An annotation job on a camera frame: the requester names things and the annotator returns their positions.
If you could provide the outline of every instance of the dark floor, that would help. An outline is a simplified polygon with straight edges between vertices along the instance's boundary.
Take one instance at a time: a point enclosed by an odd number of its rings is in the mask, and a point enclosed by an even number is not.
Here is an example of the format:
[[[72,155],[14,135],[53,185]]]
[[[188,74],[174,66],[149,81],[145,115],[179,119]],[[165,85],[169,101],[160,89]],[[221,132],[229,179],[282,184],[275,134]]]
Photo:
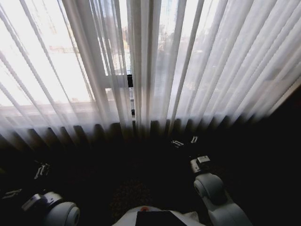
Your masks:
[[[153,139],[126,145],[101,141],[98,148],[67,152],[49,150],[43,155],[51,160],[45,187],[80,207],[80,226],[112,225],[123,212],[144,204],[182,213],[197,211],[201,223],[211,225],[190,170],[190,158],[208,155],[210,172],[223,180],[254,226],[294,225],[290,221],[292,203],[298,204],[300,115],[301,89],[267,120],[200,130],[195,145],[185,134],[174,138],[185,143],[178,149],[171,140]],[[18,152],[4,147],[0,164],[26,183],[22,172],[28,169],[27,161]],[[22,222],[6,205],[0,214],[0,219],[10,219],[8,225]]]

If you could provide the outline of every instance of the white curtain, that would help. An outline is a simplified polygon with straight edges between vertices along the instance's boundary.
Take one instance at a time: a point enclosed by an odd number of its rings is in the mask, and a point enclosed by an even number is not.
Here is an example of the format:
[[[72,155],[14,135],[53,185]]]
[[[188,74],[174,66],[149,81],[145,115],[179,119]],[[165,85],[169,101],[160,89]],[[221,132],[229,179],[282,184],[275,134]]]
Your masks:
[[[128,12],[142,132],[259,119],[300,76],[299,0],[128,0]]]
[[[258,120],[301,83],[300,0],[0,0],[0,17],[0,134],[16,148],[49,129],[76,143],[75,126]]]

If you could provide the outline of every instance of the sheer curtain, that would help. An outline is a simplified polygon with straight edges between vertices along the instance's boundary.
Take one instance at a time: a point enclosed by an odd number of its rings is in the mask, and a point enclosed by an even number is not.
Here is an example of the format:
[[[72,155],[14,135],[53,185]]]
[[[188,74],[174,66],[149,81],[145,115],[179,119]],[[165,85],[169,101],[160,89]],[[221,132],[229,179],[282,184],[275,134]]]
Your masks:
[[[301,83],[300,0],[0,0],[0,18],[0,138],[18,149],[259,120]]]
[[[270,114],[298,80],[299,0],[128,0],[138,129]]]

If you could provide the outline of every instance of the curtain fold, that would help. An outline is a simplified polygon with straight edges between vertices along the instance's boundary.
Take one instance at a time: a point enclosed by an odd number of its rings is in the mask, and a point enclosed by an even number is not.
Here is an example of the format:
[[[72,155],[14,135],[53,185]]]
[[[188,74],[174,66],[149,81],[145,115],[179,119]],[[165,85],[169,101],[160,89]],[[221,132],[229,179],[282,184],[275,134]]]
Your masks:
[[[0,19],[17,149],[260,120],[300,85],[300,0],[0,0]]]

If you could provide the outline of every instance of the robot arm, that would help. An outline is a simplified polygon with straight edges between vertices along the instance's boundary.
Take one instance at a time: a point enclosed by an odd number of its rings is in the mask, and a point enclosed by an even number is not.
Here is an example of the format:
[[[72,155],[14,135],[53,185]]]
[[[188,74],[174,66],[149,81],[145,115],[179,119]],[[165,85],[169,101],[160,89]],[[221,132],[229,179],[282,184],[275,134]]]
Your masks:
[[[225,191],[218,176],[211,173],[198,175],[194,187],[205,203],[214,226],[252,226],[243,210]]]

